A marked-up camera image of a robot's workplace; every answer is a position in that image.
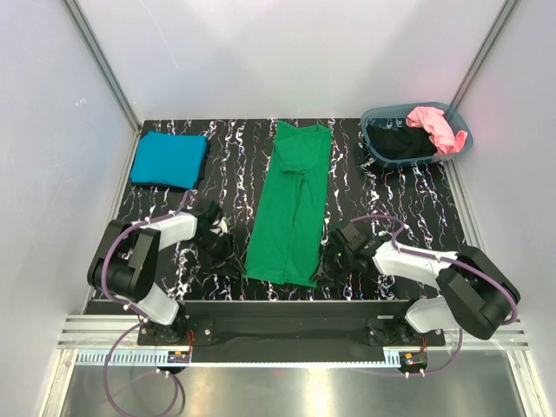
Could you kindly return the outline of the green t-shirt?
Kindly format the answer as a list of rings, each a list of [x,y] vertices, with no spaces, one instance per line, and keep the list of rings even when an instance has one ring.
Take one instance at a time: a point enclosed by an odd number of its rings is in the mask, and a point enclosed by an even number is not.
[[[332,130],[277,123],[245,276],[314,288],[328,192]]]

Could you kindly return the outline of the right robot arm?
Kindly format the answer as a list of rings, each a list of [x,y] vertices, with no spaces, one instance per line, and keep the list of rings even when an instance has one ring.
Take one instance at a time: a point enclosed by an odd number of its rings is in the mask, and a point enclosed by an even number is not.
[[[310,281],[319,287],[342,285],[354,272],[376,270],[435,288],[434,298],[408,301],[394,318],[373,328],[383,344],[414,344],[434,330],[459,328],[488,340],[515,322],[520,293],[479,248],[459,252],[418,249],[394,236],[371,235],[354,222],[334,229]]]

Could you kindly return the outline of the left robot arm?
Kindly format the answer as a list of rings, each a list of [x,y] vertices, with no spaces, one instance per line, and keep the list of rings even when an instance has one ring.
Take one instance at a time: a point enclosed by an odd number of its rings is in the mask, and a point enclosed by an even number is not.
[[[145,321],[141,332],[162,343],[182,344],[195,330],[185,307],[156,283],[159,253],[189,242],[210,274],[240,279],[245,269],[221,206],[202,199],[192,209],[170,212],[157,222],[113,220],[107,225],[87,273],[88,284]]]

